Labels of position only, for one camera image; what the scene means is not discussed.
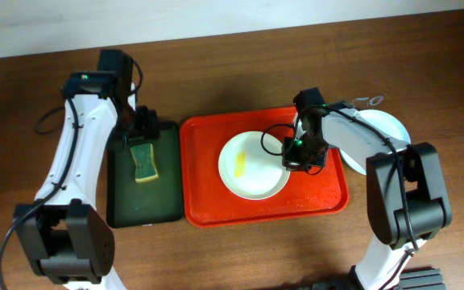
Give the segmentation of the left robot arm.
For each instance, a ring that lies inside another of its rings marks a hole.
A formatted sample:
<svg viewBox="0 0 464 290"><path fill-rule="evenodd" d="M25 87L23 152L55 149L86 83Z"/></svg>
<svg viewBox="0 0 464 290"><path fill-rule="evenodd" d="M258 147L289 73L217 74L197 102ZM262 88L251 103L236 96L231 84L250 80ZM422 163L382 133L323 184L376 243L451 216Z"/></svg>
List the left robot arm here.
<svg viewBox="0 0 464 290"><path fill-rule="evenodd" d="M3 238L17 234L38 276L67 289L123 289L114 269L114 234L97 213L97 181L107 143L160 135L156 112L137 106L139 64L103 49L93 71L74 72L61 89L64 125L33 203L17 205Z"/></svg>

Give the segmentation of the light blue plate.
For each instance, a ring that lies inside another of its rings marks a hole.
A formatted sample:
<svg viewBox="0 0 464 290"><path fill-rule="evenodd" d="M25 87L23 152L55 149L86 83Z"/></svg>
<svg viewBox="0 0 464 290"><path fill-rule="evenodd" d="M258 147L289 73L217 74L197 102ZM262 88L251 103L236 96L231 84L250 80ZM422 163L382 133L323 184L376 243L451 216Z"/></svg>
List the light blue plate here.
<svg viewBox="0 0 464 290"><path fill-rule="evenodd" d="M377 127L385 134L390 135L395 139L403 140L407 143L411 142L410 135L404 125L389 113L381 110L360 110L358 113L364 120L369 122L372 126ZM346 154L343 150L340 150L340 153L343 160L350 168L362 175L366 174L366 171L362 168L362 166L357 164L348 154Z"/></svg>

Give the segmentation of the green and yellow sponge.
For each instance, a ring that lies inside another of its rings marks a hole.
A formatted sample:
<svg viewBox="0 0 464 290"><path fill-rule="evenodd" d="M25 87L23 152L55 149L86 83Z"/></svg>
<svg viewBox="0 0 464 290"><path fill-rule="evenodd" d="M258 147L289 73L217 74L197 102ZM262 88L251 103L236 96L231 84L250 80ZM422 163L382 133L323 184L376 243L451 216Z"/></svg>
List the green and yellow sponge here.
<svg viewBox="0 0 464 290"><path fill-rule="evenodd" d="M135 145L130 149L135 164L135 181L144 183L159 177L155 165L154 147L151 143Z"/></svg>

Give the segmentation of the cream white plate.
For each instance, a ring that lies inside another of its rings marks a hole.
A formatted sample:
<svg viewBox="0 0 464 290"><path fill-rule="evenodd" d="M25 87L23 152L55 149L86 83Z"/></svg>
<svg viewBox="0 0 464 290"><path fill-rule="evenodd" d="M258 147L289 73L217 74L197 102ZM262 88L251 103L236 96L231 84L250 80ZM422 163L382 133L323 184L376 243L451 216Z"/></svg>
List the cream white plate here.
<svg viewBox="0 0 464 290"><path fill-rule="evenodd" d="M217 169L223 184L236 196L258 201L280 192L290 171L282 165L282 143L270 134L247 131L235 135L222 148Z"/></svg>

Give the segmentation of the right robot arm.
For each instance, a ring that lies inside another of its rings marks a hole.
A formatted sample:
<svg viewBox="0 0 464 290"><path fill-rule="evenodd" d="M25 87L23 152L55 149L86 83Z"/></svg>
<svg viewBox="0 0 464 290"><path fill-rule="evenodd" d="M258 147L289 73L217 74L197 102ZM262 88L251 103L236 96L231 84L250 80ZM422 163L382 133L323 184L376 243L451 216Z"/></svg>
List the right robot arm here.
<svg viewBox="0 0 464 290"><path fill-rule="evenodd" d="M312 289L444 289L440 270L406 270L409 260L452 222L453 211L436 148L391 137L349 103L327 103L319 89L293 99L293 135L282 164L290 171L322 170L328 150L343 150L366 172L367 216L374 233L348 275Z"/></svg>

